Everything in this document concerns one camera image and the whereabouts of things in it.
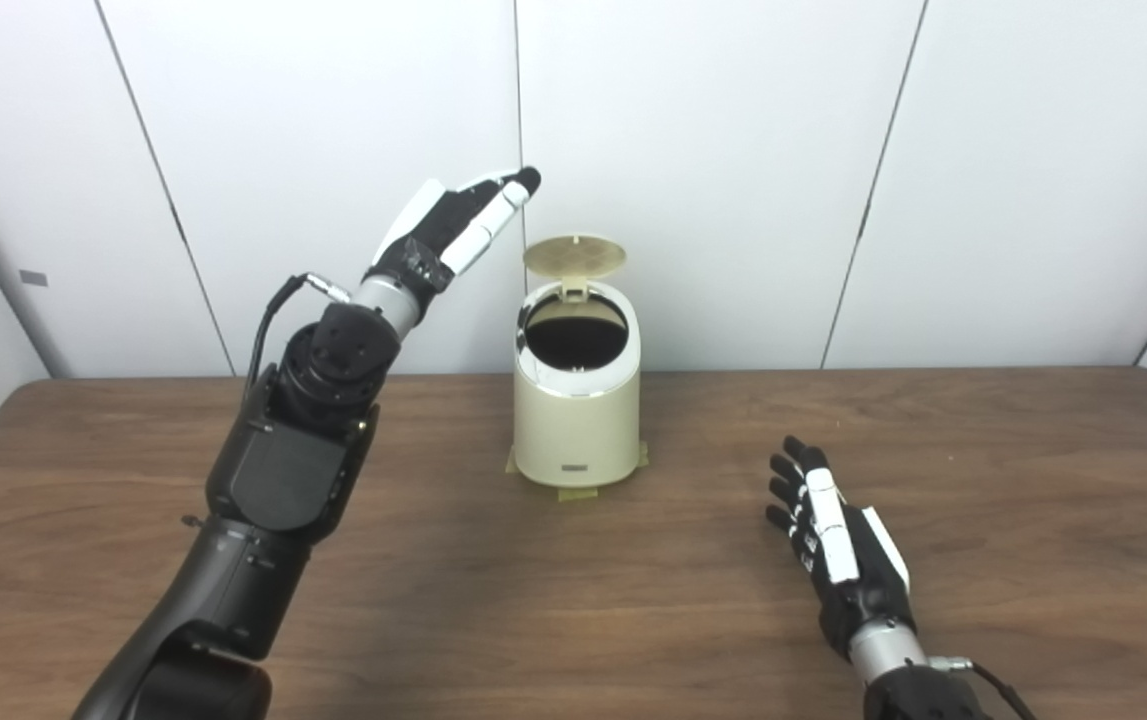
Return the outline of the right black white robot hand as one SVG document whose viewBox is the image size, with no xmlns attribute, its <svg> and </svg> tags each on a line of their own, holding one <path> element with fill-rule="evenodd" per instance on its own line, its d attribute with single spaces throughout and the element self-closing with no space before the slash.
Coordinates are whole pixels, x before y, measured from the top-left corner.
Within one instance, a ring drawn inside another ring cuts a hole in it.
<svg viewBox="0 0 1147 720">
<path fill-rule="evenodd" d="M 768 465 L 765 518 L 810 579 L 826 643 L 848 659 L 867 624 L 915 629 L 905 561 L 875 509 L 843 496 L 824 449 L 787 436 Z"/>
</svg>

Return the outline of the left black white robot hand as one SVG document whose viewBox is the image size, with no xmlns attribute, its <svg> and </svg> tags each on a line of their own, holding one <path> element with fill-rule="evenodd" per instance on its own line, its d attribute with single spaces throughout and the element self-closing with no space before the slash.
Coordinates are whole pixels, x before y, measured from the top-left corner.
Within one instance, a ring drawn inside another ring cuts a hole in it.
<svg viewBox="0 0 1147 720">
<path fill-rule="evenodd" d="M 458 190 L 432 179 L 396 218 L 364 277 L 390 279 L 419 302 L 430 302 L 473 268 L 541 183 L 533 167 L 485 177 Z"/>
</svg>

